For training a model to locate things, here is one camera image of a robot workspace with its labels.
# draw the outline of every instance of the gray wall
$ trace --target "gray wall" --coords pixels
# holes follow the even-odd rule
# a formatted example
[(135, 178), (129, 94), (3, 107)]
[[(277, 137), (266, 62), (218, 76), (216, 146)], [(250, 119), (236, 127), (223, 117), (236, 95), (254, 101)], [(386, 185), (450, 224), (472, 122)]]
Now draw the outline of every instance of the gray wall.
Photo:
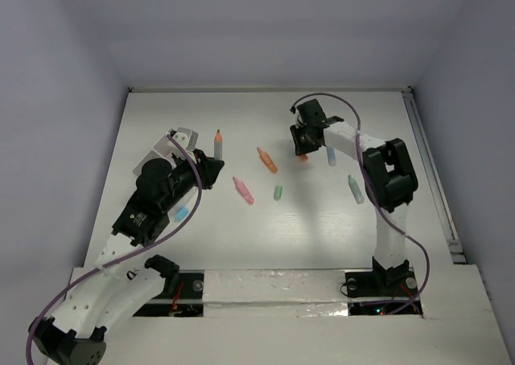
[(415, 89), (459, 238), (515, 358), (514, 0), (467, 0)]
[(86, 1), (131, 86), (405, 86), (464, 0)]
[(0, 353), (83, 263), (126, 98), (78, 0), (0, 0)]

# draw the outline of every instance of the purple cable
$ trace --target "purple cable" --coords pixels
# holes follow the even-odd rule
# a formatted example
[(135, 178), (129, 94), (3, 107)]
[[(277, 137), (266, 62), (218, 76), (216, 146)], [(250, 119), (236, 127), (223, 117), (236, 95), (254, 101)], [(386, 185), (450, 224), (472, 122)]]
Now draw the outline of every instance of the purple cable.
[[(377, 212), (379, 212), (379, 214), (381, 215), (381, 218), (383, 218), (385, 220), (385, 222), (393, 230), (395, 230), (399, 234), (403, 235), (411, 243), (416, 244), (422, 250), (422, 253), (424, 254), (424, 258), (426, 259), (426, 275), (424, 277), (424, 281), (422, 282), (422, 285), (418, 289), (418, 292), (416, 294), (414, 294), (413, 297), (411, 297), (409, 301), (407, 301), (404, 305), (399, 306), (397, 309), (395, 309), (393, 311), (390, 311), (388, 313), (388, 314), (396, 314), (399, 311), (404, 310), (409, 305), (412, 305), (413, 302), (415, 302), (415, 300), (417, 299), (417, 297), (419, 297), (420, 294), (422, 293), (422, 291), (426, 288), (427, 282), (429, 281), (429, 273), (430, 273), (430, 270), (431, 270), (431, 265), (430, 265), (430, 261), (429, 261), (429, 254), (427, 253), (426, 248), (424, 246), (422, 246), (422, 244), (420, 242), (418, 242), (415, 238), (413, 238), (413, 237), (409, 236), (408, 234), (406, 234), (406, 232), (404, 230), (401, 230), (394, 222), (392, 222), (390, 219), (388, 219), (388, 216), (386, 216), (386, 214), (383, 212), (383, 209), (381, 207), (379, 207), (379, 205), (377, 204), (376, 193), (375, 193), (375, 191), (374, 191), (374, 189), (372, 187), (372, 184), (371, 184), (371, 182), (369, 180), (369, 176), (366, 173), (365, 168), (363, 167), (363, 155), (361, 154), (361, 148), (360, 148), (361, 118), (360, 118), (360, 115), (358, 114), (357, 110), (352, 106), (352, 104), (350, 102), (348, 102), (344, 98), (339, 97), (336, 94), (326, 93), (326, 92), (315, 92), (315, 93), (307, 94), (306, 96), (303, 96), (303, 97), (299, 98), (292, 106), (295, 107), (300, 101), (302, 101), (302, 100), (304, 100), (304, 99), (306, 99), (308, 97), (313, 97), (313, 96), (327, 96), (327, 97), (335, 98), (335, 99), (343, 102), (344, 104), (346, 104), (352, 110), (352, 112), (354, 113), (354, 116), (356, 117), (356, 121), (357, 121), (357, 126), (356, 126), (356, 156), (357, 156), (357, 161), (358, 161), (358, 165), (360, 166), (361, 175), (363, 176), (363, 179), (365, 181), (365, 187), (367, 189), (367, 192), (369, 192), (371, 194), (371, 196), (372, 196), (372, 198), (370, 198), (371, 201), (372, 201), (372, 204), (377, 209)], [(366, 305), (380, 305), (380, 304), (384, 305), (384, 304), (387, 304), (387, 303), (395, 303), (395, 302), (397, 302), (397, 301), (391, 299), (391, 300), (386, 300), (386, 301), (368, 301), (368, 302), (362, 302), (362, 303), (366, 304)]]
[[(199, 171), (196, 170), (195, 163), (193, 162), (192, 158), (190, 158), (186, 152), (186, 150), (179, 145), (179, 143), (173, 139), (172, 136), (168, 134), (168, 139), (173, 143), (174, 146), (176, 146), (181, 154), (184, 155), (186, 158), (187, 163), (190, 165), (190, 167), (193, 170), (193, 174), (195, 175), (197, 186), (199, 187), (198, 195), (196, 196), (195, 204), (193, 205), (192, 211), (189, 213), (189, 215), (184, 219), (184, 221), (179, 224), (172, 232), (170, 232), (168, 235), (164, 236), (160, 240), (154, 242), (153, 244), (150, 244), (146, 246), (145, 248), (142, 248), (141, 250), (131, 252), (130, 254), (121, 256), (115, 260), (112, 260), (108, 263), (106, 263), (103, 267), (105, 269), (117, 265), (118, 263), (122, 263), (125, 260), (128, 260), (130, 258), (133, 258), (137, 255), (143, 254), (144, 252), (149, 251), (150, 249), (159, 246), (161, 243), (166, 242), (169, 240), (173, 235), (175, 235), (177, 232), (179, 232), (186, 224), (190, 221), (190, 219), (193, 217), (193, 214), (195, 214), (197, 208), (200, 205), (200, 198), (202, 197), (202, 180), (200, 179)], [(25, 357), (27, 359), (28, 365), (34, 365), (34, 361), (32, 360), (32, 340), (34, 339), (34, 333), (36, 330), (36, 327), (39, 325), (39, 323), (43, 320), (45, 315), (50, 311), (50, 309), (62, 298), (66, 295), (66, 293), (73, 289), (75, 286), (80, 284), (82, 281), (85, 281), (86, 279), (92, 277), (96, 273), (99, 273), (100, 269), (93, 269), (86, 274), (84, 274), (82, 277), (79, 277), (78, 279), (75, 279), (72, 283), (70, 283), (68, 286), (66, 286), (59, 294), (57, 294), (51, 301), (48, 303), (48, 305), (45, 306), (45, 308), (39, 313), (38, 317), (34, 320), (34, 322), (31, 325), (31, 328), (29, 329), (29, 335), (27, 337), (27, 344), (25, 346)]]

